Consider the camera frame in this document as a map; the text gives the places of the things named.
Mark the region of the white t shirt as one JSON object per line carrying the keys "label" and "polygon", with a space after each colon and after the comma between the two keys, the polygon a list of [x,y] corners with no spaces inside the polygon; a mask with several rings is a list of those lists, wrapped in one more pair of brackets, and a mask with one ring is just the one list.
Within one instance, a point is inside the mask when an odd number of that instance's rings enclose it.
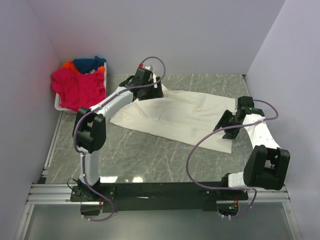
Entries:
{"label": "white t shirt", "polygon": [[169,74],[162,82],[162,98],[135,100],[110,120],[118,127],[194,146],[211,133],[226,110],[236,108],[234,98],[194,90],[199,74]]}

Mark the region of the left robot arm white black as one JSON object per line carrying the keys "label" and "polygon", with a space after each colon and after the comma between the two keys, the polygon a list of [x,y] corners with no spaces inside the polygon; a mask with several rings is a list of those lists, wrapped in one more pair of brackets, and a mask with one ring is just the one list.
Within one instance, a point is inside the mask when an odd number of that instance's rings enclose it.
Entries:
{"label": "left robot arm white black", "polygon": [[73,129],[73,144],[80,153],[81,173],[78,186],[88,201],[96,200],[100,195],[99,150],[107,139],[107,122],[122,108],[135,100],[163,98],[160,77],[153,73],[152,66],[142,64],[121,82],[118,88],[101,102],[78,110]]}

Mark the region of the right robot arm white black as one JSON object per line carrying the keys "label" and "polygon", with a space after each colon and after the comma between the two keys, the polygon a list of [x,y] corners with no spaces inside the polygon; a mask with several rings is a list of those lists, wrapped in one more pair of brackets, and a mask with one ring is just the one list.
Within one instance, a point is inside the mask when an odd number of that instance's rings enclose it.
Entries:
{"label": "right robot arm white black", "polygon": [[214,128],[224,131],[222,138],[225,140],[235,140],[240,129],[245,129],[253,148],[244,170],[228,174],[228,182],[219,187],[221,197],[226,200],[237,194],[237,188],[279,191],[284,185],[291,155],[277,144],[267,126],[267,121],[275,120],[279,114],[276,112],[275,117],[266,118],[254,102],[251,96],[239,97],[236,112],[225,110]]}

